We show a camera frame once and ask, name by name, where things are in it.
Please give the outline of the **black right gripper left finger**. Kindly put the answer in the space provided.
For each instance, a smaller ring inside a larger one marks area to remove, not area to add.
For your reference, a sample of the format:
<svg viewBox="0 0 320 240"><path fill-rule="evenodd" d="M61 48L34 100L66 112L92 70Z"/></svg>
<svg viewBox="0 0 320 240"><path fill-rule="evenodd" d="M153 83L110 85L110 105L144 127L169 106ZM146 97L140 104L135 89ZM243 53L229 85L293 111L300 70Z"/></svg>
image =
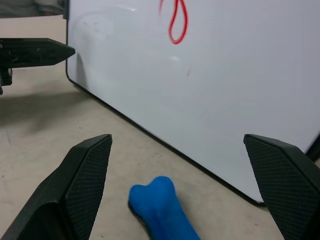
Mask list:
<svg viewBox="0 0 320 240"><path fill-rule="evenodd" d="M87 240L105 188L112 136L73 146L35 189L3 240Z"/></svg>

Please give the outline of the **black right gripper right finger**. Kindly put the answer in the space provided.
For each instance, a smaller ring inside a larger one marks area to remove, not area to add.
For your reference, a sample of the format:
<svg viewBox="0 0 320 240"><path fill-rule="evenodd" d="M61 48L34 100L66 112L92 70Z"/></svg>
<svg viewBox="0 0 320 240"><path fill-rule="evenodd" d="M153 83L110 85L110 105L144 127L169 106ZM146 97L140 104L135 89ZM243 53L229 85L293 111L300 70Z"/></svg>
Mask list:
<svg viewBox="0 0 320 240"><path fill-rule="evenodd" d="M320 238L320 169L298 147L265 136L243 138L260 195L286 240Z"/></svg>

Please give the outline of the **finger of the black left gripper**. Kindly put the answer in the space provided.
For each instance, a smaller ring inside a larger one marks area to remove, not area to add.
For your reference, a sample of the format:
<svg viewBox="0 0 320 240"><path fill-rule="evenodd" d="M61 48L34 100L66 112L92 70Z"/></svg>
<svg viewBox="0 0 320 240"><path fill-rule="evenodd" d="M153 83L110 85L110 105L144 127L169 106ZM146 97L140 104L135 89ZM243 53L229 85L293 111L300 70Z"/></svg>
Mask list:
<svg viewBox="0 0 320 240"><path fill-rule="evenodd" d="M0 66L28 68L53 66L76 53L73 47L50 38L1 38Z"/></svg>

